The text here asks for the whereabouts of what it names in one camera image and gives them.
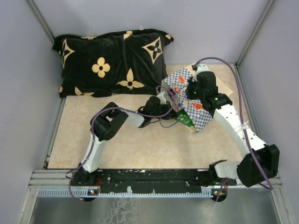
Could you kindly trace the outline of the blue checkered paper bag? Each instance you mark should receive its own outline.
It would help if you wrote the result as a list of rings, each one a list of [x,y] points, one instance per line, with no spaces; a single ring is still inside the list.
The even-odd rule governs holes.
[[[196,132],[199,132],[212,120],[212,116],[204,110],[200,100],[187,99],[186,97],[187,80],[194,74],[195,71],[192,70],[192,66],[188,65],[163,79],[161,86],[163,91],[174,91],[173,96],[170,96],[175,103],[174,110],[176,112],[185,110],[195,125]]]

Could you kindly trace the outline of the green Fox's candy bag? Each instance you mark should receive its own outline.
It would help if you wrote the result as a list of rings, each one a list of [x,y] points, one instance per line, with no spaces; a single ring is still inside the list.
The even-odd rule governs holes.
[[[185,110],[178,111],[175,120],[185,125],[190,132],[193,133],[197,131],[195,125]]]

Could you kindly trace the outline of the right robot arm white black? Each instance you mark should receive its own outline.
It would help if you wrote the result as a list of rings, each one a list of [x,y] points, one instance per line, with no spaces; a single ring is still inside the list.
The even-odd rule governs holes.
[[[229,178],[238,179],[246,187],[251,187],[277,176],[278,147],[266,144],[241,122],[230,98],[218,91],[213,72],[201,71],[191,76],[185,92],[188,99],[200,100],[203,108],[225,128],[242,156],[241,162],[213,163],[208,176],[211,183],[218,185]]]

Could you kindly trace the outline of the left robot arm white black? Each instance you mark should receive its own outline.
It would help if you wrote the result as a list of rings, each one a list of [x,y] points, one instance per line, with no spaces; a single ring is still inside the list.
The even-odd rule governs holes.
[[[119,107],[116,103],[108,103],[90,121],[91,135],[88,149],[78,168],[71,176],[73,186],[92,185],[97,180],[100,157],[106,143],[111,140],[123,125],[145,128],[152,119],[170,119],[174,114],[174,106],[170,100],[152,96],[137,111]]]

